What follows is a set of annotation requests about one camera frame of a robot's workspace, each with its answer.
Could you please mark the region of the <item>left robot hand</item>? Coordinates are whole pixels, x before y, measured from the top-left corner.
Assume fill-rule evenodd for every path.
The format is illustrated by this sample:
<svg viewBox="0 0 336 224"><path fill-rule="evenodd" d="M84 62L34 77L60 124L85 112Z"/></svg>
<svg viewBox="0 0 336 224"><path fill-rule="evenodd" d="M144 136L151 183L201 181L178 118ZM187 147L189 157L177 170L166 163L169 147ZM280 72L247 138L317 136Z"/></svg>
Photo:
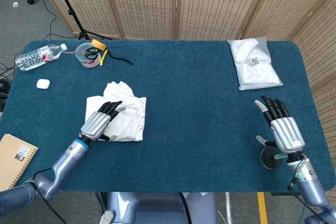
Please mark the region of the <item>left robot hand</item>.
<svg viewBox="0 0 336 224"><path fill-rule="evenodd" d="M110 122L126 108L118 106L122 101L105 102L98 111L92 113L89 119L81 127L78 139L89 145L96 140L111 142L117 138L116 135L107 136L104 134Z"/></svg>

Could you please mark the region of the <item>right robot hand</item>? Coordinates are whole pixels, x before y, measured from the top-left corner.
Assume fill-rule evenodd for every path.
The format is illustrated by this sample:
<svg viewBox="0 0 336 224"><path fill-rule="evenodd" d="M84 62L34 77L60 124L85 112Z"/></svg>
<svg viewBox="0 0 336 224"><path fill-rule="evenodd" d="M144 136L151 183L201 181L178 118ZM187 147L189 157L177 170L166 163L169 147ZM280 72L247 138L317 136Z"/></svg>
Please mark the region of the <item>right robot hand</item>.
<svg viewBox="0 0 336 224"><path fill-rule="evenodd" d="M306 145L305 141L297 122L290 116L284 103L264 95L261 98L262 101L255 100L254 103L264 115L274 140L269 141L257 135L257 141L264 146L277 148L284 154L301 151Z"/></svg>

